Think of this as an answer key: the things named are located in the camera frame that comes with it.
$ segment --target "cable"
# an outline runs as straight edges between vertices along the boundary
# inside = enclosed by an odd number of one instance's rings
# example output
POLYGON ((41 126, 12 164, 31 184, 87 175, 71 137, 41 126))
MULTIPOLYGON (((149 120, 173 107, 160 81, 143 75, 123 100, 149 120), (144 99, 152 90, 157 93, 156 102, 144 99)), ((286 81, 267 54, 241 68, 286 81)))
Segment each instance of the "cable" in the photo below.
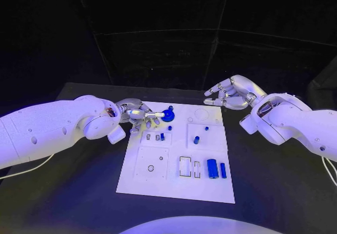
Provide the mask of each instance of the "cable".
POLYGON ((55 155, 55 154, 52 154, 52 155, 49 156, 48 160, 47 160, 38 167, 35 167, 35 168, 32 168, 32 169, 29 169, 29 170, 26 170, 26 171, 24 171, 24 172, 15 173, 15 174, 8 175, 8 176, 3 176, 3 177, 0 177, 0 179, 5 179, 5 178, 9 178, 9 177, 13 177, 13 176, 18 176, 18 175, 21 175, 21 174, 24 174, 24 173, 26 173, 26 172, 34 171, 35 169, 38 169, 38 168, 49 161, 49 159, 52 158, 54 155, 55 155))
POLYGON ((330 163, 330 165, 332 165, 332 167, 333 167, 333 169, 335 169, 335 171, 336 171, 336 176, 337 176, 337 170, 336 170, 336 167, 335 167, 333 163, 330 162, 329 158, 322 157, 323 165, 325 165, 326 170, 327 170, 327 172, 329 172, 329 175, 330 175, 330 178, 332 178, 332 180, 333 180, 333 183, 335 183, 336 186, 337 186, 337 182, 336 182, 336 179, 335 179, 335 177, 333 177, 333 175, 332 175, 332 172, 330 172, 330 170, 329 170, 329 167, 327 167, 327 164, 326 164, 325 159, 329 161, 329 163, 330 163))

